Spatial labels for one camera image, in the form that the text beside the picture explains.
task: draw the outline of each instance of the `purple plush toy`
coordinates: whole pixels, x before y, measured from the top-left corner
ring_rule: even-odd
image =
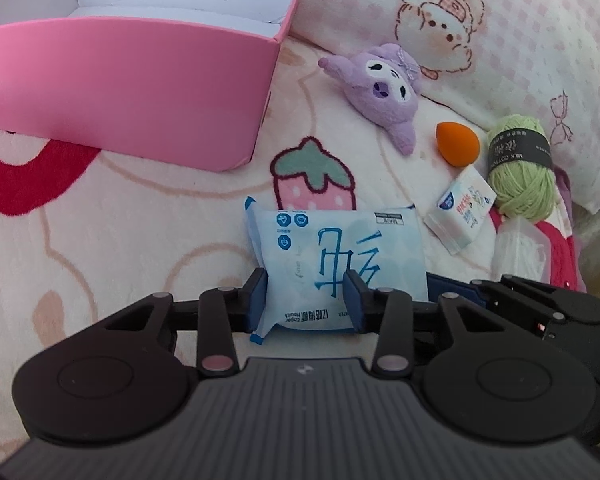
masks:
[[[420,67],[413,57],[399,45],[387,43],[350,59],[323,57],[318,66],[343,83],[353,107],[385,128],[403,155],[413,153],[413,117],[422,91]]]

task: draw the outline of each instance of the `plush toy nose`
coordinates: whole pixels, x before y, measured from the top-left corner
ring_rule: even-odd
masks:
[[[374,85],[374,95],[379,99],[384,99],[385,97],[389,97],[389,85],[383,82],[377,82]]]

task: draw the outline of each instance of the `white logo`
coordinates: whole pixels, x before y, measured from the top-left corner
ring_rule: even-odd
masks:
[[[308,374],[310,374],[311,372],[314,371],[314,368],[311,367],[311,366],[309,366],[309,365],[307,365],[307,364],[304,364],[304,365],[299,366],[298,368],[296,368],[296,370],[298,371],[299,374],[308,375]]]

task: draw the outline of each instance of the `pillow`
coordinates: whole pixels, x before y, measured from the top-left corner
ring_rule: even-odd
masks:
[[[300,0],[292,31],[343,56],[400,43],[423,94],[484,129],[538,118],[574,201],[600,208],[600,0]]]

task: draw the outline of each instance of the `gray ribbed panel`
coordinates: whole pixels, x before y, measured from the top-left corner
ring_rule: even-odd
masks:
[[[575,440],[472,442],[436,422],[407,384],[375,380],[356,359],[250,359],[238,376],[202,383],[152,434],[107,449],[33,441],[0,471],[10,480],[600,480],[600,462]]]

